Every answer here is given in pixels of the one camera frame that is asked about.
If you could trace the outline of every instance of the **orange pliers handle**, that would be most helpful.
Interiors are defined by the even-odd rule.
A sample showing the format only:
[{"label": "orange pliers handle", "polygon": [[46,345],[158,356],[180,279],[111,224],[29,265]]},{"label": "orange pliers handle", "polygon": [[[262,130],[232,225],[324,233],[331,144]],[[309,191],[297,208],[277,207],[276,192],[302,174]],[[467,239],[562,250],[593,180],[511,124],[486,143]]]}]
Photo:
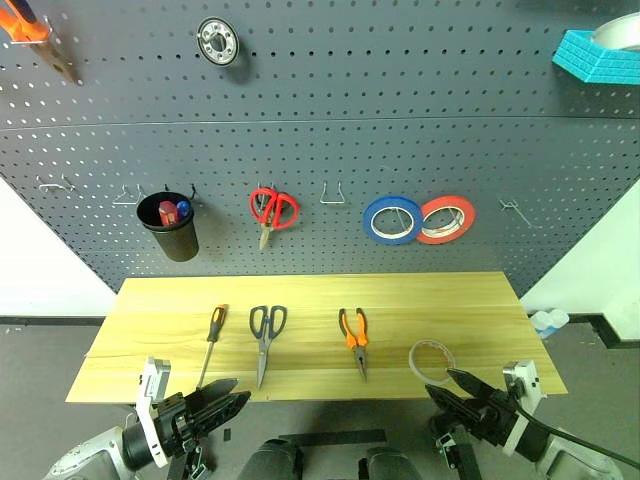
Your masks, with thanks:
[{"label": "orange pliers handle", "polygon": [[366,347],[369,344],[369,340],[367,339],[367,318],[364,316],[364,312],[361,308],[357,308],[356,313],[358,314],[358,325],[360,327],[357,339],[349,329],[349,324],[347,323],[347,312],[345,309],[341,308],[338,313],[340,330],[347,340],[347,347],[350,349],[354,349],[357,346]]},{"label": "orange pliers handle", "polygon": [[49,27],[38,21],[26,0],[7,0],[13,15],[0,8],[0,27],[14,42],[44,42],[49,38]]}]

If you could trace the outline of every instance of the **dark gray pegboard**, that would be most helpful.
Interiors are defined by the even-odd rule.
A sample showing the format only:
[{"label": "dark gray pegboard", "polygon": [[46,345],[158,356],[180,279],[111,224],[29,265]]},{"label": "dark gray pegboard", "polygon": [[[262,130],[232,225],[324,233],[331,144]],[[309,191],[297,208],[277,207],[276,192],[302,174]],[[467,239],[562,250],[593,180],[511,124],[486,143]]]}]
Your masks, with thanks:
[{"label": "dark gray pegboard", "polygon": [[[505,270],[523,294],[640,175],[638,88],[584,85],[550,61],[566,28],[635,2],[33,6],[83,86],[0,50],[0,173],[116,290],[140,275]],[[238,30],[238,65],[198,58],[209,15]],[[38,191],[36,175],[63,173],[75,192]],[[320,205],[323,180],[348,204]],[[247,205],[258,181],[303,209],[264,252]],[[196,185],[194,260],[166,260],[134,207],[112,205],[137,183]],[[477,222],[447,245],[378,245],[361,216],[387,194],[461,194]]]}]

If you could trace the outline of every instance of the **black cable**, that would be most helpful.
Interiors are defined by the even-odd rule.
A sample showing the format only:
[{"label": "black cable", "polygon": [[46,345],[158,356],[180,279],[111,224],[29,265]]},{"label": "black cable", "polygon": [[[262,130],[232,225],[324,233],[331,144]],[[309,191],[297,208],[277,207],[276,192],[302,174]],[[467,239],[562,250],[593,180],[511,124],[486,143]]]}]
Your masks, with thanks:
[{"label": "black cable", "polygon": [[612,452],[611,450],[607,450],[606,448],[600,447],[598,445],[594,445],[593,443],[587,442],[586,440],[582,440],[578,437],[574,437],[570,433],[563,432],[562,430],[556,430],[555,428],[550,427],[542,423],[537,418],[531,416],[524,408],[520,405],[520,403],[515,402],[516,409],[518,413],[522,415],[524,418],[529,420],[531,423],[536,424],[540,428],[544,429],[547,433],[551,435],[555,435],[556,437],[564,438],[565,440],[569,440],[570,442],[577,443],[578,445],[582,445],[590,450],[606,455],[607,457],[611,457],[615,460],[618,460],[622,463],[626,463],[627,465],[631,465],[636,470],[640,470],[640,463],[635,460],[631,460],[630,458],[625,457],[624,455],[620,455],[619,453]]}]

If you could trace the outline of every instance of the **white wall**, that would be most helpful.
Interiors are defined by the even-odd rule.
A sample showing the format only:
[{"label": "white wall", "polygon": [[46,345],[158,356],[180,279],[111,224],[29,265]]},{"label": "white wall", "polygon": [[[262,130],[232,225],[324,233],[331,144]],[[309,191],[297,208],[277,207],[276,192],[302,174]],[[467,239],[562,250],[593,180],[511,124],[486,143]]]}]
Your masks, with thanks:
[{"label": "white wall", "polygon": [[527,294],[528,311],[604,313],[640,339],[640,181]]},{"label": "white wall", "polygon": [[0,205],[0,316],[106,315],[114,293],[2,179]]}]

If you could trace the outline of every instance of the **wooden tabletop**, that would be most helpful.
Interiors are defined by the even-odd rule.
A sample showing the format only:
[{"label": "wooden tabletop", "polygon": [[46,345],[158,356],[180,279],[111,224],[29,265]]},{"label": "wooden tabletop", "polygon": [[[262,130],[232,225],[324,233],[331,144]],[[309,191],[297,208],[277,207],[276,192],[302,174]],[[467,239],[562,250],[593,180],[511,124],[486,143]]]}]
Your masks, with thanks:
[{"label": "wooden tabletop", "polygon": [[[546,393],[566,393],[542,342],[502,272],[255,277],[131,278],[105,319],[67,396],[68,402],[135,403],[146,357],[169,360],[166,395],[193,391],[207,349],[213,309],[228,304],[205,382],[237,377],[252,400],[426,397],[407,358],[420,339],[445,344],[458,368],[504,388],[502,367],[535,361]],[[257,305],[284,305],[286,328],[271,344],[256,388],[258,343],[249,325]],[[338,327],[346,308],[368,319],[368,381]],[[420,351],[418,365],[444,378],[446,360]],[[454,392],[462,392],[450,382]]]}]

